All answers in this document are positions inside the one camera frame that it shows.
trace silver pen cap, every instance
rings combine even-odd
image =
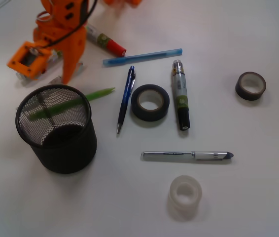
[[[173,63],[173,75],[183,73],[184,74],[184,69],[183,69],[183,64],[181,63],[181,60],[174,60]]]

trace clear tape roll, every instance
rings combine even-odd
[[[196,179],[190,176],[179,176],[170,185],[169,199],[179,210],[195,210],[199,205],[201,197],[201,185]]]

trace blue pen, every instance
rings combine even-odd
[[[118,131],[117,131],[118,134],[120,133],[123,122],[124,122],[126,110],[128,108],[129,98],[131,97],[131,93],[134,88],[135,77],[136,77],[135,68],[134,68],[134,66],[131,66],[131,68],[129,69],[128,78],[126,80],[125,90],[124,90],[120,113],[119,113]]]
[[[136,63],[136,62],[143,62],[143,61],[159,59],[159,58],[175,57],[175,56],[179,56],[179,55],[182,55],[182,48],[163,51],[163,52],[129,56],[129,57],[105,59],[103,61],[103,64],[106,67],[111,67],[111,66],[118,66],[118,65],[123,65],[123,64],[127,64],[127,63]]]

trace black pen cap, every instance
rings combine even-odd
[[[186,131],[190,128],[189,108],[178,109],[178,120],[181,131]]]

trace green label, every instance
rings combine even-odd
[[[105,34],[100,34],[98,39],[97,39],[97,43],[102,47],[102,48],[106,48],[106,45],[109,43],[111,39],[106,36]]]
[[[176,98],[177,108],[188,108],[188,97],[186,95],[180,95]]]

